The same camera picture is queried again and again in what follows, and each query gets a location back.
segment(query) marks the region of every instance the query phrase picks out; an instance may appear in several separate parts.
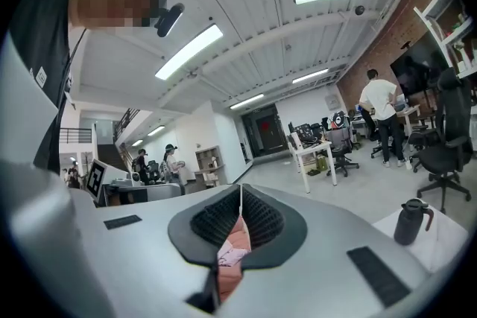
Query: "gray floor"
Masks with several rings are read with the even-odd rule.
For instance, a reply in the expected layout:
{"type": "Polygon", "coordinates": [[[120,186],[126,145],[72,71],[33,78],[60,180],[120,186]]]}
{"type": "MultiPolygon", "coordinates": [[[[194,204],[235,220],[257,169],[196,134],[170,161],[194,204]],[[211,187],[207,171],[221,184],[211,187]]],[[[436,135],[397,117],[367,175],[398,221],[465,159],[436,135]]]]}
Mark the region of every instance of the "gray floor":
{"type": "MultiPolygon", "coordinates": [[[[390,215],[400,209],[400,205],[416,197],[419,187],[429,184],[428,172],[421,168],[416,174],[398,168],[396,158],[391,157],[391,168],[384,168],[382,156],[370,158],[373,142],[365,141],[359,150],[348,157],[360,164],[359,169],[349,169],[345,178],[340,171],[336,176],[338,185],[333,186],[331,177],[323,172],[308,176],[311,192],[305,193],[301,174],[296,170],[291,157],[262,165],[254,165],[239,181],[265,187],[276,188],[292,194],[348,209],[370,223],[390,215]]],[[[469,202],[460,192],[448,190],[446,193],[446,214],[465,229],[473,229],[477,217],[477,160],[465,166],[461,174],[461,184],[471,191],[469,202]]],[[[441,192],[436,189],[423,194],[423,200],[435,208],[440,208],[441,192]]]]}

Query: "shelf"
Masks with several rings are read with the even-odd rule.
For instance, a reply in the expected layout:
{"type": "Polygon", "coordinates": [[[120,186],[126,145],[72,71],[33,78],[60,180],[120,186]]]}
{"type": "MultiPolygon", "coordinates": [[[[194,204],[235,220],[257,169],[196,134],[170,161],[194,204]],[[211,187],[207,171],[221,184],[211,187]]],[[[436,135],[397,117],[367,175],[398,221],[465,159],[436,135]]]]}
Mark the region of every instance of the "shelf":
{"type": "Polygon", "coordinates": [[[205,153],[206,151],[212,151],[212,150],[215,150],[217,148],[218,148],[218,146],[214,146],[214,147],[206,148],[204,150],[196,151],[195,153],[196,154],[205,153]]]}
{"type": "Polygon", "coordinates": [[[194,174],[203,174],[204,172],[214,172],[214,171],[218,170],[219,168],[223,168],[223,166],[224,165],[220,165],[220,166],[213,167],[213,168],[206,168],[205,170],[194,171],[194,174]]]}
{"type": "Polygon", "coordinates": [[[457,76],[458,76],[459,78],[465,78],[465,77],[467,77],[467,76],[470,76],[471,74],[476,73],[476,71],[477,71],[477,66],[474,66],[474,67],[472,67],[472,68],[470,68],[470,69],[467,69],[466,71],[462,71],[462,72],[459,73],[457,76]]]}
{"type": "Polygon", "coordinates": [[[454,41],[457,39],[462,39],[467,35],[473,28],[473,19],[471,17],[468,17],[465,22],[462,23],[462,25],[459,25],[458,28],[455,29],[454,32],[452,32],[448,37],[446,37],[442,43],[445,45],[452,44],[454,41]]]}
{"type": "Polygon", "coordinates": [[[423,11],[424,17],[438,18],[453,0],[431,0],[429,5],[423,11]]]}

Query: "security camera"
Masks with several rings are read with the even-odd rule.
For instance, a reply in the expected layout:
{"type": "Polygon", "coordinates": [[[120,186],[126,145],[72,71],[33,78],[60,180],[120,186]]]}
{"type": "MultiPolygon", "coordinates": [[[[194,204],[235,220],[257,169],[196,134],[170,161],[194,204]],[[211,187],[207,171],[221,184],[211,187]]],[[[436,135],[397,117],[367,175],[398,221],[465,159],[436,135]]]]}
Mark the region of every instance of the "security camera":
{"type": "Polygon", "coordinates": [[[358,16],[361,16],[364,13],[364,7],[362,5],[359,5],[358,7],[355,8],[355,14],[358,16]]]}

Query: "jeans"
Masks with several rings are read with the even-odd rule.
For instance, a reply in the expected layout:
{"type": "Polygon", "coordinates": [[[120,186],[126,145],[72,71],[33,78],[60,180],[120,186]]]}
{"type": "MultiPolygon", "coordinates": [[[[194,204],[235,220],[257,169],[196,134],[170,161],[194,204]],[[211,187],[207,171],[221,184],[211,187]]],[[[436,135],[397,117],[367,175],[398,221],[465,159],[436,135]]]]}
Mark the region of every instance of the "jeans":
{"type": "Polygon", "coordinates": [[[183,196],[186,194],[186,187],[184,187],[184,184],[180,181],[179,174],[172,174],[171,175],[171,183],[176,183],[180,187],[180,195],[183,196]]]}
{"type": "Polygon", "coordinates": [[[378,121],[379,135],[381,136],[382,155],[385,162],[389,162],[389,128],[391,129],[391,135],[394,139],[394,147],[396,149],[396,156],[398,160],[404,160],[402,154],[402,137],[399,131],[399,123],[397,121],[397,115],[394,114],[384,121],[378,121]]]}

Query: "man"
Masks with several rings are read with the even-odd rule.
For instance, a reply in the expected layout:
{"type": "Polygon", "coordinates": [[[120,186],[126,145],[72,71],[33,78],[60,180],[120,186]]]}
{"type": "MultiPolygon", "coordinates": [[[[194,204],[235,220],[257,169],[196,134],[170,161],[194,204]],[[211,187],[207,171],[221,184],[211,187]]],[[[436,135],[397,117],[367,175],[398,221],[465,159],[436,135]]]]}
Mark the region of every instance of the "man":
{"type": "Polygon", "coordinates": [[[73,163],[73,166],[68,170],[68,175],[68,187],[80,189],[80,174],[78,173],[78,165],[76,163],[73,163]]]}
{"type": "Polygon", "coordinates": [[[164,13],[165,0],[21,0],[9,32],[28,71],[58,108],[40,145],[34,164],[60,172],[60,121],[71,65],[69,30],[154,25],[164,13]]]}
{"type": "Polygon", "coordinates": [[[401,167],[405,160],[402,154],[402,139],[399,131],[399,123],[397,120],[396,104],[397,86],[386,80],[378,79],[378,71],[370,69],[367,71],[367,78],[370,82],[364,87],[359,99],[359,106],[371,112],[374,108],[375,116],[378,120],[379,135],[381,136],[382,155],[384,156],[383,164],[389,168],[389,146],[388,131],[391,129],[391,134],[394,139],[397,155],[397,167],[401,167]]]}
{"type": "Polygon", "coordinates": [[[146,163],[145,163],[145,156],[147,155],[146,150],[143,148],[138,152],[139,156],[136,159],[136,171],[139,174],[139,178],[141,182],[144,182],[145,185],[149,184],[149,177],[148,173],[146,172],[146,163]]]}

